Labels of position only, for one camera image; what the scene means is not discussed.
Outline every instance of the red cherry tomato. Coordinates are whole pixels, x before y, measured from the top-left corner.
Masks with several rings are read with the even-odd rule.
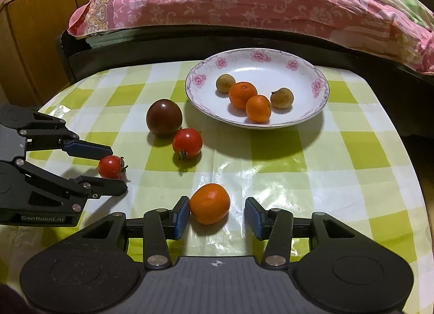
[[[103,178],[117,179],[125,172],[127,167],[125,166],[123,157],[105,156],[98,163],[98,173]]]
[[[192,158],[202,149],[202,137],[192,128],[181,129],[173,138],[172,148],[180,160]]]

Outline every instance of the plate rim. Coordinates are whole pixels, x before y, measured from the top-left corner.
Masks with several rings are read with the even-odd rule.
[[[219,117],[219,116],[214,115],[214,114],[212,114],[212,113],[209,113],[209,112],[203,110],[201,107],[199,107],[199,106],[198,106],[198,105],[193,101],[193,97],[190,97],[190,94],[189,94],[189,92],[188,92],[189,90],[187,90],[187,80],[188,80],[188,77],[190,76],[190,74],[192,73],[192,71],[193,71],[193,70],[194,70],[194,69],[195,69],[195,68],[196,68],[200,63],[202,63],[202,62],[206,62],[207,60],[209,60],[209,59],[212,58],[212,57],[218,56],[218,55],[223,54],[223,53],[231,53],[231,52],[236,52],[236,51],[247,51],[247,50],[253,50],[253,51],[254,51],[254,50],[260,50],[260,51],[261,51],[261,50],[262,50],[262,51],[263,51],[263,50],[266,50],[266,51],[272,51],[272,52],[277,52],[277,53],[285,53],[285,54],[287,54],[287,55],[291,55],[291,56],[295,57],[296,59],[300,59],[300,60],[302,60],[302,61],[304,61],[304,62],[306,62],[306,63],[309,63],[309,64],[312,65],[314,68],[316,68],[316,70],[318,70],[318,72],[322,75],[322,79],[323,79],[324,82],[325,82],[325,89],[326,89],[326,91],[328,91],[326,100],[324,100],[324,103],[323,103],[322,105],[320,105],[320,107],[318,108],[318,110],[317,110],[316,112],[313,112],[312,114],[308,115],[308,116],[305,117],[305,118],[299,119],[299,120],[297,120],[297,121],[287,122],[287,123],[266,124],[266,125],[261,125],[261,124],[252,124],[252,123],[239,123],[239,122],[236,122],[236,121],[232,121],[232,120],[230,120],[230,119],[225,119],[225,118]],[[292,53],[289,53],[289,52],[280,51],[280,50],[278,50],[278,49],[271,49],[271,48],[258,48],[258,47],[248,47],[248,48],[229,49],[229,50],[227,50],[227,51],[223,51],[223,52],[215,53],[215,54],[213,54],[213,55],[210,55],[210,56],[207,57],[206,59],[201,60],[199,63],[197,63],[197,64],[196,64],[196,65],[195,65],[195,66],[194,66],[194,67],[193,67],[193,68],[188,72],[188,74],[187,74],[187,76],[186,76],[186,78],[185,78],[184,90],[185,90],[185,94],[187,95],[188,100],[192,103],[192,105],[193,105],[194,107],[196,107],[196,108],[197,108],[199,111],[201,111],[202,113],[205,113],[207,116],[209,116],[209,117],[211,117],[211,118],[214,118],[215,120],[218,120],[218,121],[223,122],[223,123],[227,123],[227,124],[230,124],[230,125],[235,125],[235,126],[237,126],[237,127],[241,127],[241,128],[252,128],[252,129],[258,129],[258,130],[260,130],[260,129],[266,130],[266,129],[273,129],[273,128],[285,128],[285,127],[290,127],[290,126],[293,126],[293,125],[297,125],[297,124],[300,124],[300,123],[306,122],[306,121],[310,120],[311,118],[315,117],[316,115],[318,115],[319,113],[321,113],[322,110],[324,109],[324,107],[326,106],[326,104],[327,104],[329,98],[330,98],[330,86],[329,86],[329,84],[328,84],[328,80],[327,80],[326,77],[324,76],[323,72],[321,72],[321,70],[319,70],[318,67],[317,67],[316,65],[313,65],[312,63],[310,63],[310,62],[308,62],[307,60],[305,60],[305,59],[299,57],[298,55],[295,55],[295,54],[292,54]]]

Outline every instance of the pink flower on plate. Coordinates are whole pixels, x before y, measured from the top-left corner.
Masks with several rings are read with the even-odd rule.
[[[297,68],[299,67],[299,63],[298,63],[298,61],[296,61],[295,59],[294,59],[294,60],[290,60],[290,61],[288,62],[288,64],[286,64],[286,67],[287,67],[288,69],[291,69],[291,70],[294,72],[294,71],[296,71]]]
[[[261,63],[271,61],[271,58],[267,56],[263,50],[253,51],[250,59],[254,62],[261,62]]]
[[[313,93],[313,97],[317,98],[320,95],[321,90],[324,87],[324,81],[322,81],[321,79],[316,79],[313,83],[312,83],[312,93]]]
[[[192,83],[195,84],[198,88],[201,88],[205,83],[207,76],[205,74],[192,74]]]
[[[223,69],[225,66],[227,66],[227,61],[225,58],[218,57],[217,61],[216,61],[216,65],[217,65],[217,68]]]

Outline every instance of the white floral plate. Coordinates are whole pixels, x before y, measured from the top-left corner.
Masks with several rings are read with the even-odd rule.
[[[236,109],[227,94],[216,90],[216,80],[230,74],[236,82],[255,85],[258,94],[270,99],[282,87],[294,94],[290,109],[275,109],[267,123],[251,121],[244,110]],[[243,48],[213,55],[197,64],[185,80],[188,99],[203,113],[219,121],[247,129],[275,129],[305,122],[324,108],[329,95],[322,72],[304,59],[282,51]]]

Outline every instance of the tablecloth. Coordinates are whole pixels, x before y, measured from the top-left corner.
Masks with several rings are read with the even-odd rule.
[[[197,62],[172,62],[112,69],[64,90],[42,112],[66,120],[82,139],[112,146],[123,156],[129,191],[123,198],[88,200],[75,228],[0,227],[0,281],[19,288],[22,265],[35,253],[113,211],[129,218],[154,208],[172,208],[182,195],[214,182],[231,196],[229,217],[210,227],[192,222],[183,240],[171,242],[185,255],[260,256],[242,208],[255,197],[265,209],[284,208],[295,217],[324,211],[402,256],[415,276],[404,308],[433,312],[434,262],[422,192],[407,152],[389,117],[363,78],[320,67],[330,85],[323,112],[297,126],[273,131],[241,129],[213,120],[187,100],[184,81]],[[202,134],[197,164],[179,165],[170,139],[146,126],[149,106],[161,98],[177,102],[183,127]],[[33,151],[28,161],[66,178],[97,175],[97,161],[65,152]],[[141,241],[129,254],[141,260]],[[292,260],[308,251],[295,240]]]

